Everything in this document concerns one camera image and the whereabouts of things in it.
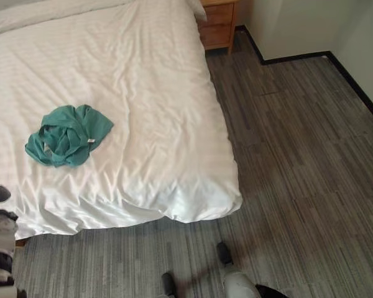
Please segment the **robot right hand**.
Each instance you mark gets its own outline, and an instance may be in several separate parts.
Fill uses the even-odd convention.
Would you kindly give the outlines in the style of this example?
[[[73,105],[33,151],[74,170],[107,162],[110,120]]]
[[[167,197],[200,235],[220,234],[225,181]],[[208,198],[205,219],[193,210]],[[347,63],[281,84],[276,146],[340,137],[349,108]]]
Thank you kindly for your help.
[[[261,298],[288,298],[285,294],[261,284],[256,284],[256,289]]]

